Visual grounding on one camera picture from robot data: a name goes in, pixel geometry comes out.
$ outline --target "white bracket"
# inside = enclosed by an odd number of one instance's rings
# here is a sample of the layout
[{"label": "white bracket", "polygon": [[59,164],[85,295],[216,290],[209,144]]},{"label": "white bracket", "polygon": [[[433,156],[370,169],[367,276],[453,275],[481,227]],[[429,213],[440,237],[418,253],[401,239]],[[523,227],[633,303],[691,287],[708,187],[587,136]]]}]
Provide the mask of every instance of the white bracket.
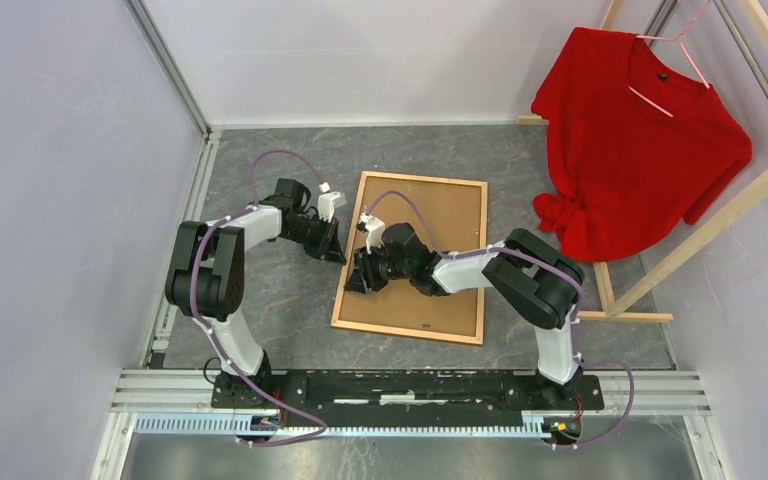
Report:
[{"label": "white bracket", "polygon": [[359,220],[366,229],[364,232],[366,235],[366,251],[367,253],[372,253],[372,247],[380,247],[384,245],[381,236],[384,235],[384,228],[386,225],[378,218],[366,213],[361,213]]},{"label": "white bracket", "polygon": [[316,209],[319,210],[319,218],[330,222],[334,218],[337,208],[346,204],[346,196],[340,192],[323,193],[316,201]]}]

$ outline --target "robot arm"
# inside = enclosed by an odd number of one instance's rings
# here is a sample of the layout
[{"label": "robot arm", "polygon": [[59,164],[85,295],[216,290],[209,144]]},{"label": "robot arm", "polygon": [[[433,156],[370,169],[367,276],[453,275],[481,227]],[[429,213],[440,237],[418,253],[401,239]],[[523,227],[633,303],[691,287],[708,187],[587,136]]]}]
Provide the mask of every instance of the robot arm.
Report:
[{"label": "robot arm", "polygon": [[514,253],[551,265],[579,285],[584,281],[584,273],[531,232],[519,228],[486,249],[441,255],[429,251],[407,223],[385,229],[383,222],[364,215],[358,229],[367,234],[367,245],[353,253],[346,290],[369,294],[395,279],[408,279],[429,296],[494,287],[536,327],[540,375],[562,387],[572,386],[580,376],[570,332],[570,322],[576,320],[569,318],[577,301],[575,288]]},{"label": "robot arm", "polygon": [[[203,317],[212,318],[212,327],[230,358],[247,374],[268,372],[268,358],[254,341],[240,310],[244,291],[245,252],[255,245],[276,238],[299,243],[305,253],[318,260],[346,263],[337,238],[334,210],[346,204],[339,192],[324,193],[317,201],[317,213],[307,204],[311,193],[304,185],[279,179],[275,193],[251,211],[222,225],[211,238],[196,281],[196,299]],[[165,294],[170,304],[186,316],[190,309],[190,285],[198,245],[215,222],[183,222],[172,252]],[[234,374],[229,365],[222,369]]]}]

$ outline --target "white wall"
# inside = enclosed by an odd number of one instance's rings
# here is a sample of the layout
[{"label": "white wall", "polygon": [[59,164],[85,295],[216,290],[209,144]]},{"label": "white wall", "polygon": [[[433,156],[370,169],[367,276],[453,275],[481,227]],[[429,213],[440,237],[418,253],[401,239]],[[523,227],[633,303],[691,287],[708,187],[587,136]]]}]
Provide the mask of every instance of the white wall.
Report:
[{"label": "white wall", "polygon": [[[701,1],[685,1],[667,33],[679,30]],[[736,2],[728,3],[740,13]],[[747,22],[741,26],[749,30]],[[715,9],[691,31],[688,47],[754,144],[752,164],[713,212],[768,166],[768,103]],[[756,50],[763,52],[760,45]],[[656,52],[670,66],[692,71],[678,45],[662,44]],[[680,225],[645,252],[646,264],[660,261],[692,230]],[[675,314],[670,333],[680,365],[700,372],[734,477],[768,478],[768,199],[655,293]]]},{"label": "white wall", "polygon": [[88,477],[199,142],[121,0],[0,2],[0,479]]},{"label": "white wall", "polygon": [[213,124],[511,121],[606,0],[147,0]]}]

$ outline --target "metal post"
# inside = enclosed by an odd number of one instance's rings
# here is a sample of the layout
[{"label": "metal post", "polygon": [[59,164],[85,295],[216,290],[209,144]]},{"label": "metal post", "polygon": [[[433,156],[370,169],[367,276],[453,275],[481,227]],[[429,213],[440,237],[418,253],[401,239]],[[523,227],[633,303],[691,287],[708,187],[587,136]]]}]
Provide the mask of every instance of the metal post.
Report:
[{"label": "metal post", "polygon": [[[659,3],[658,8],[655,9],[655,13],[649,20],[649,25],[646,26],[646,30],[643,31],[643,34],[650,37],[660,36],[661,33],[663,33],[664,28],[666,28],[667,22],[670,21],[673,13],[675,13],[676,5],[678,5],[678,0],[661,0],[661,3]],[[646,43],[651,47],[655,41],[647,40]]]},{"label": "metal post", "polygon": [[169,82],[172,83],[172,87],[184,102],[184,107],[193,121],[193,124],[201,132],[205,139],[210,135],[210,124],[207,123],[204,114],[196,103],[193,93],[187,87],[187,83],[184,81],[184,76],[181,75],[181,71],[178,69],[178,65],[175,64],[175,60],[172,58],[172,54],[169,53],[169,48],[166,47],[166,42],[163,41],[163,37],[160,36],[160,31],[157,29],[154,20],[151,18],[151,14],[148,12],[143,0],[125,0],[125,5],[128,6],[128,10],[131,11],[131,15],[134,17],[134,21],[137,22],[137,26],[140,27],[140,31],[143,32],[143,36],[146,39],[149,47],[151,47],[152,53],[160,63],[160,68],[166,74]]},{"label": "metal post", "polygon": [[746,43],[746,39],[743,37],[743,33],[740,31],[740,27],[738,27],[735,23],[734,16],[726,6],[725,2],[723,0],[714,0],[714,5],[717,6],[717,11],[719,11],[720,16],[723,17],[723,21],[726,23],[726,27],[728,27],[731,36],[734,38],[734,42],[740,49],[740,53],[743,54],[743,58],[746,59],[746,64],[749,65],[749,69],[752,70],[752,75],[755,76],[755,80],[758,81],[758,85],[761,87],[761,90],[764,92],[764,95],[767,97],[768,101],[767,74],[764,72],[764,69],[755,58],[755,54],[752,52],[752,48],[748,43]]}]

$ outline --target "black motor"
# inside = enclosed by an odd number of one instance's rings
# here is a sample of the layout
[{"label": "black motor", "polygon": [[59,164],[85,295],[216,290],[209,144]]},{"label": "black motor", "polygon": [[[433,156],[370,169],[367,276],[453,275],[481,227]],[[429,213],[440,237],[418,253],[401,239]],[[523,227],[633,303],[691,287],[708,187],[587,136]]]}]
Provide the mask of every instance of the black motor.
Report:
[{"label": "black motor", "polygon": [[408,223],[397,223],[384,230],[383,246],[354,251],[352,273],[346,290],[377,292],[390,280],[408,279],[423,295],[448,295],[432,278],[440,256],[428,250]]}]

